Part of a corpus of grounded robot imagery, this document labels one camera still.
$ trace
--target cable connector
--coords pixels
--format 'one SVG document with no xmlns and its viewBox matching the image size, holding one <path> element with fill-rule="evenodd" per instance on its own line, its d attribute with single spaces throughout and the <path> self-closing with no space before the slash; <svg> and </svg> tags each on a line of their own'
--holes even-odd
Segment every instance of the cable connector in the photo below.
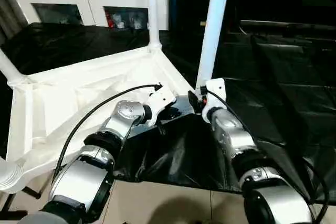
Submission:
<svg viewBox="0 0 336 224">
<path fill-rule="evenodd" d="M 157 90 L 159 90 L 159 89 L 162 88 L 162 87 L 163 87 L 163 86 L 162 86 L 161 83 L 156 84 L 155 87 L 154 87 L 154 90 L 157 91 Z"/>
</svg>

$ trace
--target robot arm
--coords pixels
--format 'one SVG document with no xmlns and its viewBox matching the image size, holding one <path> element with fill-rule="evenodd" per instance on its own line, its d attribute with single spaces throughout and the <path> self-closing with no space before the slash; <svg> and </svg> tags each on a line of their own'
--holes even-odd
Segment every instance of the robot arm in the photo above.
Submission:
<svg viewBox="0 0 336 224">
<path fill-rule="evenodd" d="M 201 90 L 203 94 L 211 91 L 226 99 L 223 79 L 207 81 Z M 211 123 L 215 139 L 233 166 L 250 224 L 312 223 L 304 198 L 257 148 L 239 119 L 210 93 L 206 95 L 202 117 Z"/>
<path fill-rule="evenodd" d="M 99 219 L 113 185 L 113 166 L 132 129 L 147 123 L 175 96 L 166 87 L 153 93 L 145 104 L 120 101 L 100 129 L 87 136 L 78 156 L 60 172 L 44 208 L 23 218 L 20 224 L 78 224 Z"/>
</svg>

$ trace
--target white pole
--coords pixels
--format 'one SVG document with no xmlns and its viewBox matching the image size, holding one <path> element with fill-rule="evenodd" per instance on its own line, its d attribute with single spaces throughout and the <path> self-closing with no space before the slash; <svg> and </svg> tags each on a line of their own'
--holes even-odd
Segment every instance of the white pole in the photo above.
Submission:
<svg viewBox="0 0 336 224">
<path fill-rule="evenodd" d="M 8 83 L 16 83 L 23 81 L 25 76 L 21 74 L 13 63 L 8 59 L 4 52 L 0 49 L 0 71 L 7 78 Z"/>
<path fill-rule="evenodd" d="M 212 78 L 226 0 L 210 0 L 196 88 Z"/>
<path fill-rule="evenodd" d="M 158 6 L 156 0 L 148 0 L 148 18 L 149 18 L 149 49 L 161 49 L 159 40 L 159 27 L 157 21 Z"/>
</svg>

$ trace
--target black tarp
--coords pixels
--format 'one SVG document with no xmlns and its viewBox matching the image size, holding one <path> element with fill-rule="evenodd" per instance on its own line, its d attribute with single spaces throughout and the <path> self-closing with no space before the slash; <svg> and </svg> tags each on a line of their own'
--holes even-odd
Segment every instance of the black tarp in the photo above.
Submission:
<svg viewBox="0 0 336 224">
<path fill-rule="evenodd" d="M 202 33 L 160 32 L 163 51 L 192 86 L 196 82 L 202 38 Z M 147 43 L 146 31 L 32 24 L 3 49 L 22 73 L 31 74 Z M 321 201 L 321 186 L 302 163 L 302 157 L 307 158 L 326 180 L 333 204 L 335 52 L 333 40 L 228 34 L 220 40 L 214 70 L 215 78 L 225 78 L 227 101 L 249 126 L 258 145 L 302 193 L 309 193 L 314 199 L 317 188 L 317 201 Z M 1 112 L 9 122 L 11 91 L 5 79 L 1 81 Z M 115 169 L 119 179 L 238 191 L 232 169 L 199 116 L 185 116 L 165 127 L 165 136 L 153 130 L 127 141 Z M 3 123 L 1 133 L 5 141 L 7 123 Z M 286 150 L 269 141 L 286 144 Z"/>
</svg>

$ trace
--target white bracket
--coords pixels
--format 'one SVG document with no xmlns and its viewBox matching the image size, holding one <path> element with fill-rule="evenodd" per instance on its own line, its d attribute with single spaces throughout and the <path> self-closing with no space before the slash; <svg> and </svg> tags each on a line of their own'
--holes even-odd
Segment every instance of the white bracket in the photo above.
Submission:
<svg viewBox="0 0 336 224">
<path fill-rule="evenodd" d="M 208 80 L 206 81 L 205 85 L 207 90 L 215 93 L 225 101 L 226 92 L 225 92 L 225 82 L 223 78 Z M 212 94 L 209 93 L 206 94 L 206 105 L 202 111 L 202 117 L 205 122 L 210 123 L 209 119 L 207 118 L 207 114 L 211 108 L 217 108 L 217 107 L 226 109 L 226 106 L 219 99 L 217 99 Z"/>
<path fill-rule="evenodd" d="M 158 119 L 158 114 L 163 111 L 167 105 L 175 101 L 176 97 L 168 87 L 163 86 L 153 93 L 145 103 L 152 111 L 152 118 L 149 120 L 148 126 L 153 126 Z"/>
</svg>

